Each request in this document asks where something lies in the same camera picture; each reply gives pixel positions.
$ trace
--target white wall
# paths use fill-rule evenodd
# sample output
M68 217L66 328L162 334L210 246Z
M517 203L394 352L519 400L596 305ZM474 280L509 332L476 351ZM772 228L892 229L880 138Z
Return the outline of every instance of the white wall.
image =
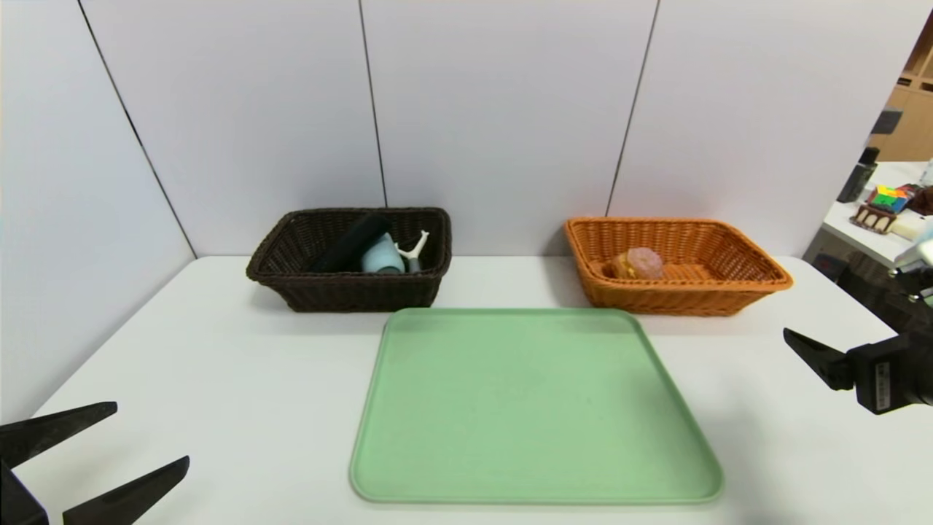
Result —
M443 206L468 255L606 213L656 0L362 5L390 206Z
M3 9L0 6L0 50L3 46ZM0 69L3 67L3 60L0 57ZM3 101L0 97L0 129L3 126ZM3 312L3 140L0 137L0 312ZM3 419L3 315L0 314L0 421Z
M3 10L0 405L15 420L193 257L77 2Z
M801 255L931 0L663 0L611 215L709 217Z
M287 211L382 206L356 0L85 0L199 256L251 254Z

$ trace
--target orange wicker basket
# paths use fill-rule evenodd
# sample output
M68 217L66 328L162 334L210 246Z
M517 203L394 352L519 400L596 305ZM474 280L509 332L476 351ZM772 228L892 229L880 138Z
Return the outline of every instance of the orange wicker basket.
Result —
M716 220L584 218L568 220L564 228L593 306L640 314L730 316L794 283L742 232ZM638 247L661 255L662 279L614 275L612 258Z

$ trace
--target wicker basket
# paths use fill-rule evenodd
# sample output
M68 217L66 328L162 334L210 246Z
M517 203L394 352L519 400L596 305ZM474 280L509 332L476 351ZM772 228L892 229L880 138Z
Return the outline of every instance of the wicker basket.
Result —
M379 212L392 221L389 234L411 249L421 231L431 233L415 274L304 272L361 216ZM451 219L436 207L327 208L286 214L263 239L246 276L277 291L296 312L394 312L431 306L451 264Z
M730 225L700 219L571 219L565 225L580 282L594 306L641 314L730 316L793 279ZM616 278L611 259L648 247L664 278Z

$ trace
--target white table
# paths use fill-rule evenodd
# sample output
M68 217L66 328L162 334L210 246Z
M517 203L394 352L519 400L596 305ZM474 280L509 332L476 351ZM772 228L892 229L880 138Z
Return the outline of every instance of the white table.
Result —
M387 314L294 314L246 279L245 257L193 262L42 407L119 412L17 468L55 515L191 456L139 523L930 523L933 409L883 417L829 390L782 340L848 349L892 335L797 259L796 279L733 318L641 316L726 474L678 507L370 504L348 464ZM436 306L585 306L565 258L454 258Z
M868 197L875 186L897 187L904 184L916 184L920 181L925 167L926 163L878 163L861 198L853 203L832 202L829 212L823 219L822 229L849 243L878 263L893 268L894 258L910 248L912 241L895 234L881 235L859 228L850 222L849 218L856 214L859 204L864 202L865 197ZM900 213L898 220L920 220L921 217L920 214L908 209Z

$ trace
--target colorful box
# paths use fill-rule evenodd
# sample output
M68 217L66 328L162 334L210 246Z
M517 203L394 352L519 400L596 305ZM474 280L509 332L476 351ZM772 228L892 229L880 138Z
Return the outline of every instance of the colorful box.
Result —
M910 195L900 188L878 186L865 203L888 213L900 213L910 200Z

